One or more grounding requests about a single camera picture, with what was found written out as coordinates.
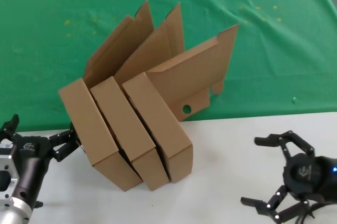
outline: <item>green backdrop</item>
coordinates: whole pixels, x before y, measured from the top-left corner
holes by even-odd
[[[156,26],[182,3],[186,47],[240,23],[225,90],[191,120],[337,110],[331,0],[149,0]],[[64,129],[57,90],[144,0],[0,0],[0,123]]]

